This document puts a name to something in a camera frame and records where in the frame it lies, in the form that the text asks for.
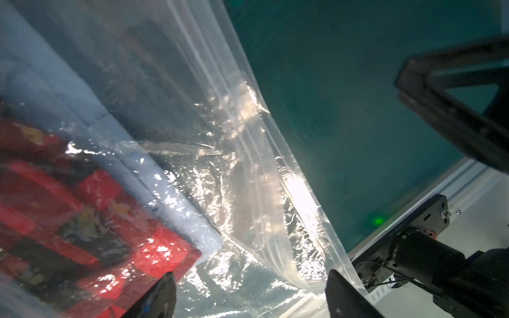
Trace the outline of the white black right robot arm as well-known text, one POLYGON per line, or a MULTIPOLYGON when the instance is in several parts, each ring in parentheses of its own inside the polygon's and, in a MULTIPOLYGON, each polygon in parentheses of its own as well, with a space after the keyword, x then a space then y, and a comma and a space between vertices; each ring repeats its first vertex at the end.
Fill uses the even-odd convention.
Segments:
MULTIPOLYGON (((468 158, 508 172, 508 36, 407 59, 399 100, 468 158)), ((437 240, 450 224, 436 194, 354 261, 372 290, 393 274, 453 317, 508 316, 508 249, 465 256, 437 240)))

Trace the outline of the clear plastic vacuum bag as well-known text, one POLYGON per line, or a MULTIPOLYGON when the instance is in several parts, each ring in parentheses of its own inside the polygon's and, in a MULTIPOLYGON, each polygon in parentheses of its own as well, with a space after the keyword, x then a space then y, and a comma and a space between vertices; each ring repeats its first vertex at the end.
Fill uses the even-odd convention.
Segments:
POLYGON ((221 1, 8 2, 220 235, 173 317, 330 317, 330 270, 366 299, 221 1))

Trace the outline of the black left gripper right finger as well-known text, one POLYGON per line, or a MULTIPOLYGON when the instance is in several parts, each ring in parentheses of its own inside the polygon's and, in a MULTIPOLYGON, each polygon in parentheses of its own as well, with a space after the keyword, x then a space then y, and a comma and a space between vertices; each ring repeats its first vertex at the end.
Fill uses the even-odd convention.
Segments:
POLYGON ((326 299, 331 318, 383 318, 336 270, 328 274, 326 299))

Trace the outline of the red black plaid shirt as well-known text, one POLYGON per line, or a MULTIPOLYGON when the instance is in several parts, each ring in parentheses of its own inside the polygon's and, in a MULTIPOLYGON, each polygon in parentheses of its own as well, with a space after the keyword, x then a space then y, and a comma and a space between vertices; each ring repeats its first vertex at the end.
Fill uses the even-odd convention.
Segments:
POLYGON ((69 146, 1 102, 2 317, 121 317, 201 256, 69 146))

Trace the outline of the light blue shirt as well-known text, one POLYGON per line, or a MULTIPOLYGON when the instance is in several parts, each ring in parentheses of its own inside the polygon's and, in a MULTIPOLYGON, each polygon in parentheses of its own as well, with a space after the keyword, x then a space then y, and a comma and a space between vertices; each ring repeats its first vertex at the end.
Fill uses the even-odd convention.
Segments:
POLYGON ((207 259, 221 238, 100 102, 96 93, 8 1, 1 2, 1 95, 14 115, 88 152, 149 212, 207 259))

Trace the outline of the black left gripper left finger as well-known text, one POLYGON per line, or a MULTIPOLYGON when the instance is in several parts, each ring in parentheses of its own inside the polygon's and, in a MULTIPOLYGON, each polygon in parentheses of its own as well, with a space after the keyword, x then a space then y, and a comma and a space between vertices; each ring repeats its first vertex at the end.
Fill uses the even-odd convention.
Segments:
POLYGON ((176 307, 176 279, 166 273, 122 318, 173 318, 176 307))

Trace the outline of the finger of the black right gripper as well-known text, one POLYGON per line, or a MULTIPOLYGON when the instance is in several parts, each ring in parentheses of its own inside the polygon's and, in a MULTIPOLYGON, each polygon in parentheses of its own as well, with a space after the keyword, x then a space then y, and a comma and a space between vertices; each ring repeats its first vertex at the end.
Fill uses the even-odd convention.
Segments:
POLYGON ((394 85, 399 100, 465 156, 508 173, 508 35, 408 57, 394 85), (451 88, 497 86, 482 113, 448 93, 451 88))

